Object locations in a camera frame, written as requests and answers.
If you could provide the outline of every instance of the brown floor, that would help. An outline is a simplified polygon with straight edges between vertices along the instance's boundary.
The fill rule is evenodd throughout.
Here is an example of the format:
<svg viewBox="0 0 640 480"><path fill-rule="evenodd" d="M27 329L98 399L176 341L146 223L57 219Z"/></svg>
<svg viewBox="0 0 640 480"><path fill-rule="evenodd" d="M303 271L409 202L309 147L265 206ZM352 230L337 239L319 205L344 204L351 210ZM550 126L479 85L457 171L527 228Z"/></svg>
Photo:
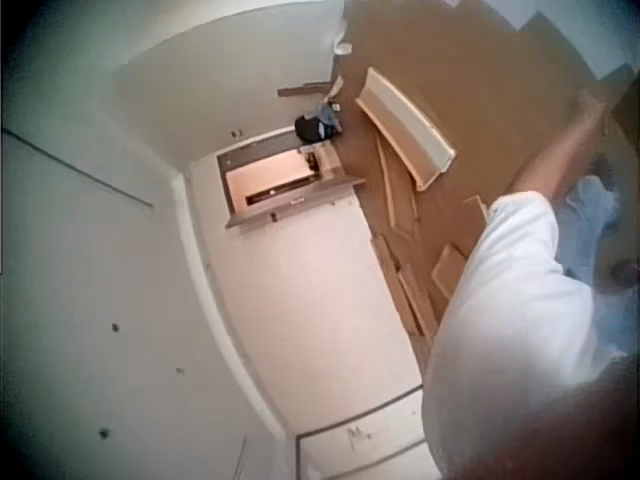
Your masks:
<svg viewBox="0 0 640 480"><path fill-rule="evenodd" d="M459 222L462 200L480 194L486 204L493 202L523 162L563 129L576 92L608 88L619 95L620 81L598 84L541 15L520 32L475 1L456 9L438 1L353 1L347 2L345 16L353 54L336 64L345 79L338 97L345 133L335 145L347 173L367 179L357 193L372 231L387 237L402 263L413 265L440 318L446 300L429 274L446 243L473 244L477 237ZM458 151L450 170L417 194L419 235L412 242L389 227L375 127L354 102L369 66L412 98ZM618 145L623 137L611 130L616 140L607 142ZM628 200L635 208L637 158L633 150L616 148L624 151L619 158L625 173L635 171L627 188L636 195ZM632 216L625 231L637 239L637 215ZM625 252L636 251L637 240L622 243Z"/></svg>

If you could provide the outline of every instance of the person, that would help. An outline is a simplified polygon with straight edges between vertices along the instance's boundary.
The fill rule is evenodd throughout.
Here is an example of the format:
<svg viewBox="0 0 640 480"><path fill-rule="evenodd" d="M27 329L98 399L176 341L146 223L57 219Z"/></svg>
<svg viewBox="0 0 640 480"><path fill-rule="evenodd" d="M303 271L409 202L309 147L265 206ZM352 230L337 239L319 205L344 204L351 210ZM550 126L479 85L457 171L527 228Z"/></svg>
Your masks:
<svg viewBox="0 0 640 480"><path fill-rule="evenodd" d="M445 478L498 458L546 406L635 353L637 286L593 288L599 240L619 217L615 186L588 174L563 195L586 170L606 110L582 94L567 130L489 210L424 378L425 436Z"/></svg>

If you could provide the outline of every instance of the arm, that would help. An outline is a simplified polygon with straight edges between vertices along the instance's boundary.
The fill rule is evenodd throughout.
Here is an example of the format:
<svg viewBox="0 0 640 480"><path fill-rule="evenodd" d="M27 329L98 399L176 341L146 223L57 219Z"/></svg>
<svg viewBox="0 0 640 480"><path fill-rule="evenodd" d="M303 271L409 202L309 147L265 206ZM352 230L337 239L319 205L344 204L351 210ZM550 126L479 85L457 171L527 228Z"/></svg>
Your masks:
<svg viewBox="0 0 640 480"><path fill-rule="evenodd" d="M584 170L602 132L606 105L583 93L580 107L567 130L541 155L524 165L507 193L536 191L552 200L570 172Z"/></svg>

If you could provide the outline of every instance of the blue jeans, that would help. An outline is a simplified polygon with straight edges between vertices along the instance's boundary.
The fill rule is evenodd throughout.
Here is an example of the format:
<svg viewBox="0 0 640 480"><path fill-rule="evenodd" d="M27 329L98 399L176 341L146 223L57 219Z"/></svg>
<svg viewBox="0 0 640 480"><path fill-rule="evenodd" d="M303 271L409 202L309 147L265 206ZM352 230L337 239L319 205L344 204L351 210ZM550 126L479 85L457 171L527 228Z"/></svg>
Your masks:
<svg viewBox="0 0 640 480"><path fill-rule="evenodd" d="M554 204L560 229L556 259L565 274L593 287L600 239L615 231L618 196L596 176L580 179L569 194ZM620 293L594 289L594 327L601 340L625 353L638 351L638 286Z"/></svg>

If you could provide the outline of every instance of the white shirt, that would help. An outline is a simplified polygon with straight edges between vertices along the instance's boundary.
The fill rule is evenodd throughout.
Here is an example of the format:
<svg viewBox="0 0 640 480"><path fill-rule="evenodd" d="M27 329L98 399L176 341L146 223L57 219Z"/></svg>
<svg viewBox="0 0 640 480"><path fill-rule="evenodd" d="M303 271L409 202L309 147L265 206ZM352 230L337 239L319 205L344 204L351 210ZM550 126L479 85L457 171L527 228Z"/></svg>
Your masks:
<svg viewBox="0 0 640 480"><path fill-rule="evenodd" d="M491 454L530 412L618 355L599 345L591 288L563 275L557 245L542 195L492 205L424 378L425 435L443 474Z"/></svg>

